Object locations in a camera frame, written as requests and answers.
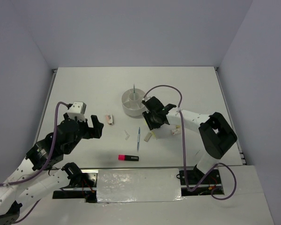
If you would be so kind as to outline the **blue clear pen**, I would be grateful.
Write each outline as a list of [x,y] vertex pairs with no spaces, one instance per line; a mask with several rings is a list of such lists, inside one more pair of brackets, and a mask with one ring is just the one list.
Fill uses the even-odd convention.
[[138,137],[137,137],[137,152],[140,150],[140,139],[141,139],[141,128],[138,129]]

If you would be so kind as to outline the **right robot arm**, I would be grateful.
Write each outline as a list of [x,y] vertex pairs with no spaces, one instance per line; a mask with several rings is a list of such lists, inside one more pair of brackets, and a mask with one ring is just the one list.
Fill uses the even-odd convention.
[[181,110],[174,104],[163,105],[156,97],[143,99],[142,103],[147,109],[142,115],[150,130],[167,124],[200,134],[206,153],[194,167],[194,178],[198,183],[210,179],[209,170],[237,142],[236,133],[219,112],[208,115]]

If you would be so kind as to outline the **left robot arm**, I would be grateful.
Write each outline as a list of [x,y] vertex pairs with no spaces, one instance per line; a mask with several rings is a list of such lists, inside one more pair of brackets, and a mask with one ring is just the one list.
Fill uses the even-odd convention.
[[95,115],[91,121],[93,126],[89,127],[87,120],[71,119],[64,114],[64,120],[54,124],[53,132],[35,143],[19,167],[0,185],[0,225],[16,224],[26,207],[56,189],[94,186],[94,181],[75,163],[66,163],[56,173],[37,180],[42,171],[51,170],[82,139],[101,138],[104,124]]

